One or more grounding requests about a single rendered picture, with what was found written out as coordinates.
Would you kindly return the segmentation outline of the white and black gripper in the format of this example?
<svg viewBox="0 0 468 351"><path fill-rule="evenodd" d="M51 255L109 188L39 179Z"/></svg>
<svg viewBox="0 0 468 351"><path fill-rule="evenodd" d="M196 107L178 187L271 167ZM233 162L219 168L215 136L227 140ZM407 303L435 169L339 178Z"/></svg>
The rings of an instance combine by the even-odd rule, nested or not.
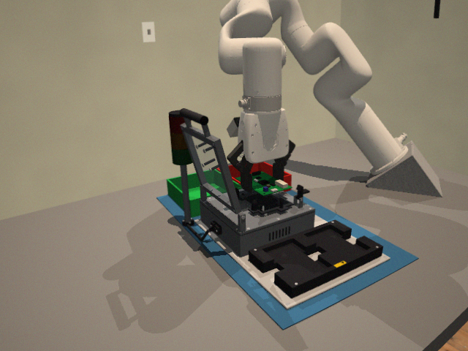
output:
<svg viewBox="0 0 468 351"><path fill-rule="evenodd" d="M238 145L227 156L227 160L241 172L241 187L250 193L253 164L274 159L273 177L284 181L284 166L294 148L295 144L291 140L289 148L285 109L268 112L244 109L238 126ZM238 156L242 158L241 162L237 160Z"/></svg>

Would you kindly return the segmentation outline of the red bin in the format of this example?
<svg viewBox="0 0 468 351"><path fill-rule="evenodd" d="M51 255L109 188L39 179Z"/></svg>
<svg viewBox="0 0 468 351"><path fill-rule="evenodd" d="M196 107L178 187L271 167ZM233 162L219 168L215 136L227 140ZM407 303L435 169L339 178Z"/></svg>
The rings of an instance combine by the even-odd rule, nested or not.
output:
<svg viewBox="0 0 468 351"><path fill-rule="evenodd" d="M241 172L239 172L232 165L229 165L228 167L230 169L230 174L232 176L232 179L236 183L241 185L241 182L235 179L237 177L241 177ZM250 174L252 174L253 172L257 172L257 171L261 171L261 172L263 171L264 173L267 173L267 174L269 174L270 176L273 177L273 165L270 165L270 164L268 164L266 162L260 162L260 163L253 164L252 169L250 171ZM289 174L289 173L284 172L284 182L286 182L289 186L291 186L291 181L292 181L292 175ZM290 190L291 189L287 189L287 190L284 190L284 192L287 192L287 191L290 191Z"/></svg>

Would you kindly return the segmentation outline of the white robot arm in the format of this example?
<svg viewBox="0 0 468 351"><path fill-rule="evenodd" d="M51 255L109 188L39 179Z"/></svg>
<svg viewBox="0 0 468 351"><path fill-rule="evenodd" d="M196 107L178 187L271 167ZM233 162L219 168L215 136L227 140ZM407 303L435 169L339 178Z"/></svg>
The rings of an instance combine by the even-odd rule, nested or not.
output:
<svg viewBox="0 0 468 351"><path fill-rule="evenodd" d="M256 112L282 108L286 47L277 38L262 38L280 17L282 40L306 73L316 75L340 58L314 84L314 97L371 163L370 173L394 166L408 152L402 145L407 134L393 138L368 104L351 97L371 80L369 64L335 23L325 23L313 33L298 0L231 0L221 11L219 66L229 75L243 75L244 95L238 106Z"/></svg>

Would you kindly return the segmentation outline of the green bin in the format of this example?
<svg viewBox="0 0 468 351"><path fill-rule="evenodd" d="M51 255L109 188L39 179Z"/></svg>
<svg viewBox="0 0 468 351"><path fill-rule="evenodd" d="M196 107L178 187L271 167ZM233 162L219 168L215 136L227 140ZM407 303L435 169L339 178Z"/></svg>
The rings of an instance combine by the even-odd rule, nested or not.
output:
<svg viewBox="0 0 468 351"><path fill-rule="evenodd" d="M187 175L189 187L189 204L191 217L200 216L200 182L196 173ZM241 185L233 180L234 187L242 189ZM167 179L168 195L184 209L181 177Z"/></svg>

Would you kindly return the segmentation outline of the green circuit board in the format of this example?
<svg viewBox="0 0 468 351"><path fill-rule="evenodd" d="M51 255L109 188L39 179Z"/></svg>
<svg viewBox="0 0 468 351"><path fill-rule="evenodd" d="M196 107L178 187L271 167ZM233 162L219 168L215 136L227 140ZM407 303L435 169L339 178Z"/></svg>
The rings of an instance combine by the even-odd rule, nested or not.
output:
<svg viewBox="0 0 468 351"><path fill-rule="evenodd" d="M270 185L269 185L270 184ZM263 171L252 173L252 189L262 196L270 195L276 192L291 189L287 183L278 180Z"/></svg>

